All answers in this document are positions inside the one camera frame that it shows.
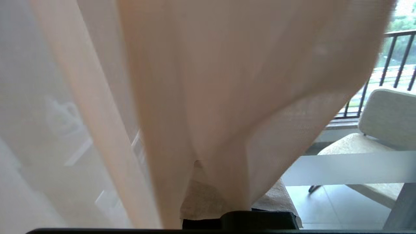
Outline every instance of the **black railing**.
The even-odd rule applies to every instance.
[[[379,60],[371,77],[338,112],[334,119],[359,118],[367,102],[369,93],[376,88],[380,88],[380,86],[408,91],[412,90],[416,77],[415,35],[416,30],[388,32],[384,34],[384,46],[379,53]]]

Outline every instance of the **white sheer curtain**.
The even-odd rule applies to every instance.
[[[198,170],[250,209],[368,79],[391,4],[1,2],[0,231],[180,228]]]

